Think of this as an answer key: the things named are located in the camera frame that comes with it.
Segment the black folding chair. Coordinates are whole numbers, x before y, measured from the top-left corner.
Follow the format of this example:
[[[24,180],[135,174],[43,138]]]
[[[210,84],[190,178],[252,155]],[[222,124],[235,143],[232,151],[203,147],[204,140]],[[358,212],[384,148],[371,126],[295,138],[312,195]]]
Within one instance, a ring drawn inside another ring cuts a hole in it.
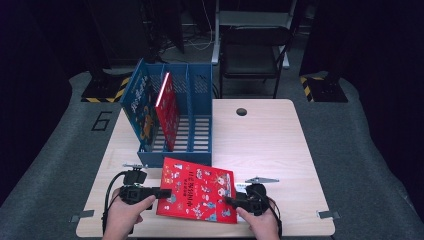
[[[281,26],[241,26],[227,29],[219,51],[219,93],[223,97],[225,79],[275,80],[276,97],[287,48],[293,38]]]

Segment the dark metal stand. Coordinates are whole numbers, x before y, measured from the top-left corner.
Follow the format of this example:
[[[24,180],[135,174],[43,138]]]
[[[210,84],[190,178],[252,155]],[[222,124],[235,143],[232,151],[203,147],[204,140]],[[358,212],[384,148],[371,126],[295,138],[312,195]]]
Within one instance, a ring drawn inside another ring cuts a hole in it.
[[[139,0],[143,30],[147,37],[147,62],[162,62],[160,53],[168,47],[185,52],[181,0]]]

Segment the blue plastic file rack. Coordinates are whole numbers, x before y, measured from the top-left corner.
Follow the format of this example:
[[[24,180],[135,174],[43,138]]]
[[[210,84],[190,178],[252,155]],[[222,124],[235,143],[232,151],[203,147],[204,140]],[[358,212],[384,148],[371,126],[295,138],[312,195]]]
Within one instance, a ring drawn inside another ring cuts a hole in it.
[[[212,99],[211,64],[148,64],[154,92],[158,93],[164,75],[172,76],[180,122],[173,151],[166,149],[162,128],[157,130],[152,149],[139,147],[137,155],[149,168],[161,168],[165,157],[203,165],[212,165]]]

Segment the person's right hand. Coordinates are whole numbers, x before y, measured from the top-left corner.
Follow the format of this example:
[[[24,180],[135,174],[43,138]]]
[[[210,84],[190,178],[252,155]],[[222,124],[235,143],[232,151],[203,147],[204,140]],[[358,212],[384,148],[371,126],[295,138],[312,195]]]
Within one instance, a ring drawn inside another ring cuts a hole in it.
[[[251,215],[245,209],[238,207],[237,214],[248,224],[257,240],[280,240],[279,227],[273,214],[275,204],[270,201],[270,207],[260,216]]]

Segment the blue picture book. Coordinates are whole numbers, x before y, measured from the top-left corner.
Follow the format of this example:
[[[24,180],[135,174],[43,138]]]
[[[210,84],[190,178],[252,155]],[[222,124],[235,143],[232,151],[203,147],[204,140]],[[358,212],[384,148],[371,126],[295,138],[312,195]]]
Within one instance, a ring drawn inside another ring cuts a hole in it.
[[[120,104],[140,142],[141,152],[151,152],[157,131],[155,102],[157,94],[143,59],[141,59],[121,97]]]

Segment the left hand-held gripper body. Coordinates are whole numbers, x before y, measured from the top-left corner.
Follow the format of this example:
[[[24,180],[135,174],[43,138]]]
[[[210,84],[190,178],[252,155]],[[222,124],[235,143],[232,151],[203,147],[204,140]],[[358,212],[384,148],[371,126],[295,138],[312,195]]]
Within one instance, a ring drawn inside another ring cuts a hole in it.
[[[119,191],[125,203],[133,205],[154,194],[153,188],[143,186],[147,173],[143,171],[142,165],[125,164],[125,167],[131,167],[131,170],[124,173],[123,186]]]

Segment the black stand with striped base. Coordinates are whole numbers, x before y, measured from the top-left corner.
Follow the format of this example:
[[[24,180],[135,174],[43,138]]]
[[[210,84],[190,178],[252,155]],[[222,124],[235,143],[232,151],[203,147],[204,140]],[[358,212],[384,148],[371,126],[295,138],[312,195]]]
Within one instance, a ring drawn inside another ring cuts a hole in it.
[[[81,95],[82,102],[114,102],[121,91],[124,81],[131,74],[110,74],[102,69],[89,71],[91,80]]]
[[[315,76],[301,76],[300,81],[309,102],[348,102],[338,81]]]

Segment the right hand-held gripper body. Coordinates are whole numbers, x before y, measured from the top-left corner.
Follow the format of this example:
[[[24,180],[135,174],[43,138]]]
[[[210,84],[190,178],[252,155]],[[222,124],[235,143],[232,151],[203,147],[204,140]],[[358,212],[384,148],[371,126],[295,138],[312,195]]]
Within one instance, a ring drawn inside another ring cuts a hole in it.
[[[275,201],[267,195],[265,183],[277,183],[278,179],[265,178],[265,177],[254,177],[245,181],[246,197],[245,200],[248,206],[245,210],[254,215],[262,215],[268,209],[271,210],[272,214],[275,215],[276,211],[271,206],[275,204]]]

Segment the person's left hand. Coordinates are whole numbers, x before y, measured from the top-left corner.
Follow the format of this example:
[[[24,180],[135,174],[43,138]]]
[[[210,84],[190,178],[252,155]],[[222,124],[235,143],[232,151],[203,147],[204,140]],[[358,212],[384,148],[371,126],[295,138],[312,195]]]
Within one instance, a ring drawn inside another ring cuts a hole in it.
[[[156,200],[156,197],[151,195],[136,204],[129,205],[122,201],[119,193],[119,189],[113,192],[114,201],[109,207],[102,240],[126,240],[132,228],[143,221],[141,213],[151,207]]]

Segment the red picture book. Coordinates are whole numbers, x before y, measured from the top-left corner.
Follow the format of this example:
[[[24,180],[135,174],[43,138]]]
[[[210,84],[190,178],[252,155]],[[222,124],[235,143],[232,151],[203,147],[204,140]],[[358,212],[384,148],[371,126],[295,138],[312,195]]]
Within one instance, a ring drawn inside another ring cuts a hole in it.
[[[166,72],[155,104],[156,114],[164,133],[168,151],[173,151],[177,137],[180,114],[173,86],[172,74]]]
[[[236,211],[225,201],[236,195],[232,171],[166,157],[160,188],[171,189],[171,195],[158,200],[157,215],[237,223]]]

